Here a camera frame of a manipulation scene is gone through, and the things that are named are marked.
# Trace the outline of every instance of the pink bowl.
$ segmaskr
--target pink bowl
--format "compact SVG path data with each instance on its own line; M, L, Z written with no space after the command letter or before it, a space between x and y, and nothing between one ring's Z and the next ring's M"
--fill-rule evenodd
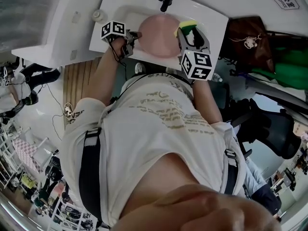
M180 48L174 32L179 24L179 20L167 14L153 15L145 19L139 28L142 32L142 37L139 39L142 49L160 58L177 56Z

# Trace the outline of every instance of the yellow and green sponge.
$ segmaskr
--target yellow and green sponge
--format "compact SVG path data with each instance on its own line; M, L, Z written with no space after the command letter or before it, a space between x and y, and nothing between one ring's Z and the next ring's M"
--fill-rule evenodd
M197 26L197 21L195 20L190 20L190 21L183 21L179 24L178 28L182 29L182 32L185 36L189 35L191 30ZM176 37L178 35L178 28L174 32L174 36Z

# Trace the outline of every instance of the black office chair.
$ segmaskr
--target black office chair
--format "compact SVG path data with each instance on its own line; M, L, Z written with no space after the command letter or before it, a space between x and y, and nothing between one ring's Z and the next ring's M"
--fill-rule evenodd
M298 151L301 139L293 133L294 120L282 109L280 113L261 110L252 99L242 100L238 103L231 102L229 117L233 127L241 125L237 133L241 150L245 157L251 154L243 146L243 142L252 143L258 140L277 156L291 159Z

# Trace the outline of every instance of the neck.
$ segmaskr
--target neck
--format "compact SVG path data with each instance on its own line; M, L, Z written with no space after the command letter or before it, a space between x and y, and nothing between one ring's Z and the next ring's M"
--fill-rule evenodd
M149 205L178 187L198 184L186 164L177 154L162 156L142 177L131 193L121 217Z

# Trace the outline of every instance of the sink basin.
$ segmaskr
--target sink basin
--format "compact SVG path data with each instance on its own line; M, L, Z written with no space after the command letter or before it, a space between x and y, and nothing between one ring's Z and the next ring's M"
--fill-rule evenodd
M148 17L162 13L162 2L158 0L103 0L100 7L110 20L120 21L126 24L126 28L138 31L140 24ZM224 38L228 18L206 6L191 0L173 0L167 9L167 14L179 21L196 20L197 27L203 31L210 42L211 62L215 66ZM102 24L96 23L90 43L91 51L105 52L108 44L100 39ZM134 54L131 58L150 62L177 70L181 66L177 57L158 58L144 52L140 44L135 42Z

